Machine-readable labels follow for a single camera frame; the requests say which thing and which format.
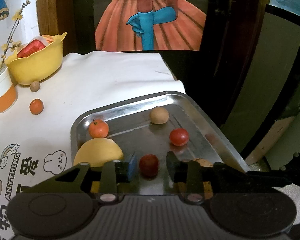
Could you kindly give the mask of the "brown potato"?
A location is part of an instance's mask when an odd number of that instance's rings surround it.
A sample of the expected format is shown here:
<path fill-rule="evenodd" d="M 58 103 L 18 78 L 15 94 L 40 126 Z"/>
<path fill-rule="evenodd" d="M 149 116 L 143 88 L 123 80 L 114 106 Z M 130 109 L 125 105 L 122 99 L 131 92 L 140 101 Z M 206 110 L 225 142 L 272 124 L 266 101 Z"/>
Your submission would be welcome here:
<path fill-rule="evenodd" d="M 183 159 L 180 180 L 177 182 L 182 198 L 191 204 L 200 204 L 213 197 L 213 189 L 207 171 L 213 164 L 206 159 Z"/>

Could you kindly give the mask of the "yellow plastic bowl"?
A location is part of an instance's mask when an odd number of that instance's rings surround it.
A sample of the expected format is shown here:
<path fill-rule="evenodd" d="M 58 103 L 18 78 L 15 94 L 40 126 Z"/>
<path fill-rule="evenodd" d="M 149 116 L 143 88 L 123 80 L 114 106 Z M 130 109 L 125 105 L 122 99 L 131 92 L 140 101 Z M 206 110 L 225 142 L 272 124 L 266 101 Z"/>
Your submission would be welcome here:
<path fill-rule="evenodd" d="M 14 52 L 5 60 L 14 79 L 20 85 L 30 85 L 34 81 L 42 81 L 51 76 L 63 61 L 63 40 L 67 32 L 52 36 L 53 41 L 45 48 L 32 53 L 28 57 L 17 57 Z"/>

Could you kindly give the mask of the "small brown nut by bowl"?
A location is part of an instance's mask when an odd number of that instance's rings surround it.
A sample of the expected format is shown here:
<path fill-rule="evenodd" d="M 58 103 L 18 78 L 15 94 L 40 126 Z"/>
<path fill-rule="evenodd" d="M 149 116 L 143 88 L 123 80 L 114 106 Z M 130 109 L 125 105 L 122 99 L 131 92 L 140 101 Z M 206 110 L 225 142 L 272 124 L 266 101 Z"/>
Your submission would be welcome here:
<path fill-rule="evenodd" d="M 30 84 L 30 90 L 31 92 L 37 92 L 38 90 L 40 90 L 40 83 L 38 81 L 33 81 L 31 84 Z"/>

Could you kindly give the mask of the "orange white cup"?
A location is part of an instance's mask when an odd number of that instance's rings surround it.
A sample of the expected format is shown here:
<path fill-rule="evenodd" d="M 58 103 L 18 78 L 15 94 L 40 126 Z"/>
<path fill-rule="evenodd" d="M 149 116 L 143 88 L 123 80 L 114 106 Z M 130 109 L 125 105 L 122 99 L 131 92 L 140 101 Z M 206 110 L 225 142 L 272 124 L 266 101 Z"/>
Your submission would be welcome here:
<path fill-rule="evenodd" d="M 7 66 L 0 69 L 0 113 L 7 111 L 17 100 L 17 92 Z"/>

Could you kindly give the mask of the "yellow orange fruit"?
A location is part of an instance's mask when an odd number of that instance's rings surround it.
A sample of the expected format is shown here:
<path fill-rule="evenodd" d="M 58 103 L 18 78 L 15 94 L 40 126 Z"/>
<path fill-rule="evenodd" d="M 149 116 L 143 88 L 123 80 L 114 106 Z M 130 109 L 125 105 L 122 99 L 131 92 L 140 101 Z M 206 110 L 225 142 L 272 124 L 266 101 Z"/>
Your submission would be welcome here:
<path fill-rule="evenodd" d="M 89 163 L 91 167 L 100 167 L 108 161 L 122 159 L 124 159 L 124 154 L 115 141 L 107 138 L 94 138 L 80 147 L 74 157 L 73 165 Z"/>

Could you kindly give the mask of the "tangerine with stem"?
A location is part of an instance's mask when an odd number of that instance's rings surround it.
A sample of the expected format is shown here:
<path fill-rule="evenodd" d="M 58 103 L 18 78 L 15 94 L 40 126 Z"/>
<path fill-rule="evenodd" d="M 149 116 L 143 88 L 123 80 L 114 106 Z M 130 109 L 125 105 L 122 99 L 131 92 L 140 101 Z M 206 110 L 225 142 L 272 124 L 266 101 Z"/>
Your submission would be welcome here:
<path fill-rule="evenodd" d="M 105 138 L 109 133 L 109 126 L 101 119 L 94 119 L 88 127 L 88 132 L 92 138 Z"/>

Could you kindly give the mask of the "brown wooden frame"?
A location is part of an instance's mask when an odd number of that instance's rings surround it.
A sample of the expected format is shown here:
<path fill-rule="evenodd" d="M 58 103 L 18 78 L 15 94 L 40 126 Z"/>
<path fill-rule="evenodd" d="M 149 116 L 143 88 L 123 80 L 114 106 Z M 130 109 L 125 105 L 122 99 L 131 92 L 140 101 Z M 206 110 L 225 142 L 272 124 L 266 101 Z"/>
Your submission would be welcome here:
<path fill-rule="evenodd" d="M 40 35 L 56 35 L 58 31 L 56 0 L 36 0 Z"/>

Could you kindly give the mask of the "red packet in bowl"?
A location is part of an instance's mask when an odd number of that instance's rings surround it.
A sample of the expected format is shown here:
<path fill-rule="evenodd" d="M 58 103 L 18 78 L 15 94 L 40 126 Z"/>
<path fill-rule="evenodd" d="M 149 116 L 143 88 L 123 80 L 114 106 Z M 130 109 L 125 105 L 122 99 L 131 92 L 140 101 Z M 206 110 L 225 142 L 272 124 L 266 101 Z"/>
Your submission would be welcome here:
<path fill-rule="evenodd" d="M 29 57 L 33 53 L 36 53 L 45 47 L 46 45 L 41 40 L 32 40 L 21 51 L 19 51 L 19 53 L 17 54 L 17 58 Z"/>

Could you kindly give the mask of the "yellow flower twig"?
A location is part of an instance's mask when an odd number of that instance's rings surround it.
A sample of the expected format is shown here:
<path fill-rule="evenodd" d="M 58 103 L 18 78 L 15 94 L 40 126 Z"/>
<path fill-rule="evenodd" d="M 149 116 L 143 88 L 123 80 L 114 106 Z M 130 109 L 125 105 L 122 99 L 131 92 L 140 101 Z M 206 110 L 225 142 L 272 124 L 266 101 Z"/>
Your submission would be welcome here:
<path fill-rule="evenodd" d="M 20 23 L 20 20 L 23 19 L 23 10 L 31 3 L 31 1 L 26 0 L 25 3 L 22 4 L 21 8 L 19 10 L 17 10 L 15 12 L 15 14 L 12 16 L 12 21 L 13 21 L 13 26 L 12 29 L 9 33 L 9 36 L 7 38 L 7 41 L 5 44 L 3 44 L 1 46 L 1 49 L 3 51 L 2 55 L 1 55 L 1 60 L 0 60 L 0 70 L 3 68 L 3 64 L 5 63 L 5 60 L 7 58 L 6 54 L 7 51 L 10 49 L 11 51 L 15 51 L 18 47 L 21 46 L 21 42 L 17 41 L 14 42 L 13 41 L 13 35 Z"/>

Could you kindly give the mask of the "white tablecloth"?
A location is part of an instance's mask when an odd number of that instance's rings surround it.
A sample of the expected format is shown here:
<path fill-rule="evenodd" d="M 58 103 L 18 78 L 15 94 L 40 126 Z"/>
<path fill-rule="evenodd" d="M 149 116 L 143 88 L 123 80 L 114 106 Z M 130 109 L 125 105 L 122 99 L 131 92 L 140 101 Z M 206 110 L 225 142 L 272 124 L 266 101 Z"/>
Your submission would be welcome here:
<path fill-rule="evenodd" d="M 16 103 L 0 114 L 0 239 L 13 236 L 5 208 L 16 192 L 72 165 L 70 129 L 77 117 L 122 100 L 185 88 L 158 54 L 92 52 L 66 55 L 37 92 L 16 90 Z M 38 115 L 29 109 L 34 99 L 44 105 Z"/>

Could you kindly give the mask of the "silver metal tray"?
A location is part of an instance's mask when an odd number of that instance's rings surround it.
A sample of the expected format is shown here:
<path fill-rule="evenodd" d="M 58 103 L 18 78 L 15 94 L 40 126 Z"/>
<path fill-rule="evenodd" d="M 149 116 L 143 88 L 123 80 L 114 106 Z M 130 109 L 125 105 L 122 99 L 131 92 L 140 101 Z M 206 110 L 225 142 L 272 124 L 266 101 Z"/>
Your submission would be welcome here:
<path fill-rule="evenodd" d="M 170 117 L 165 124 L 151 123 L 149 113 L 154 107 L 164 107 L 169 112 Z M 88 126 L 93 119 L 102 119 L 109 125 L 108 138 L 119 145 L 124 155 L 135 153 L 140 159 L 145 154 L 154 154 L 159 159 L 159 174 L 156 178 L 147 180 L 136 172 L 133 181 L 119 185 L 120 193 L 173 193 L 173 183 L 166 170 L 168 151 L 173 151 L 179 160 L 202 158 L 211 163 L 224 162 L 244 173 L 250 170 L 208 115 L 183 93 L 166 91 L 150 94 L 83 113 L 71 128 L 72 157 L 90 140 Z M 170 132 L 176 128 L 188 131 L 187 144 L 175 146 L 170 142 Z"/>

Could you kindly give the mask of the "red cherry tomato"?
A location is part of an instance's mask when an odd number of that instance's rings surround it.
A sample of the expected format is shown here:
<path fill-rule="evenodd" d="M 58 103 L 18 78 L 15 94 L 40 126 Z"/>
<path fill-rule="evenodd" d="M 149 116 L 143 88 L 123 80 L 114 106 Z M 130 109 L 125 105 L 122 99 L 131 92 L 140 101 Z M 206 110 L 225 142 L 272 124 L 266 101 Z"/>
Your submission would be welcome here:
<path fill-rule="evenodd" d="M 176 128 L 170 132 L 170 142 L 175 146 L 183 146 L 189 140 L 189 133 L 184 128 Z"/>
<path fill-rule="evenodd" d="M 154 178 L 159 173 L 159 159 L 156 155 L 146 154 L 139 161 L 140 174 L 145 178 Z"/>

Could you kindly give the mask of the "orange dress lady painting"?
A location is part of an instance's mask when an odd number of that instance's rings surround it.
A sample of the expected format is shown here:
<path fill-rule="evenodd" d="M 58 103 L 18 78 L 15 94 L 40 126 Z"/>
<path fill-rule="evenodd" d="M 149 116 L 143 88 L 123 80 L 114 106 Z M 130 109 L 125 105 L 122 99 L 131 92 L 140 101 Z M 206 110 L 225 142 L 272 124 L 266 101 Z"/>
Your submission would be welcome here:
<path fill-rule="evenodd" d="M 208 0 L 94 0 L 103 51 L 198 51 Z"/>

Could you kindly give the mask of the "small tangerine on cloth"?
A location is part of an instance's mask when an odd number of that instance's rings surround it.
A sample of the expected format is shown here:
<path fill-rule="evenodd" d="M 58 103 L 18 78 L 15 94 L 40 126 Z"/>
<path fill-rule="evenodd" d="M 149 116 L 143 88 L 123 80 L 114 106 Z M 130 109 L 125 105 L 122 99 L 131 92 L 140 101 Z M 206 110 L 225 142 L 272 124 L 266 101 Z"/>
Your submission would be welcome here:
<path fill-rule="evenodd" d="M 38 115 L 38 114 L 42 113 L 42 111 L 44 109 L 42 100 L 40 100 L 40 99 L 32 100 L 29 105 L 29 109 L 33 115 Z"/>

